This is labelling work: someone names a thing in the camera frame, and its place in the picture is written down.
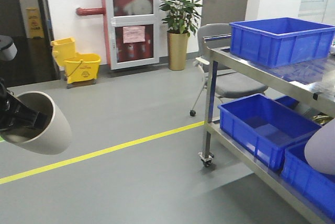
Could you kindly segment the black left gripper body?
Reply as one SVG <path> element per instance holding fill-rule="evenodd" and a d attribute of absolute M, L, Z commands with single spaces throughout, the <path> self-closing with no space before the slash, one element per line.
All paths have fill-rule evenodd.
<path fill-rule="evenodd" d="M 14 118 L 10 113 L 10 103 L 14 93 L 7 89 L 4 79 L 1 79 L 1 131 L 6 131 L 14 125 Z"/>

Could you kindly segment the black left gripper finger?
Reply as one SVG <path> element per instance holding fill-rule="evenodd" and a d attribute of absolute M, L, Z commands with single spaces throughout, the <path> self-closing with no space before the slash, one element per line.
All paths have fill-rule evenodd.
<path fill-rule="evenodd" d="M 47 119 L 46 114 L 27 107 L 13 95 L 9 96 L 9 129 L 20 127 L 42 129 Z"/>

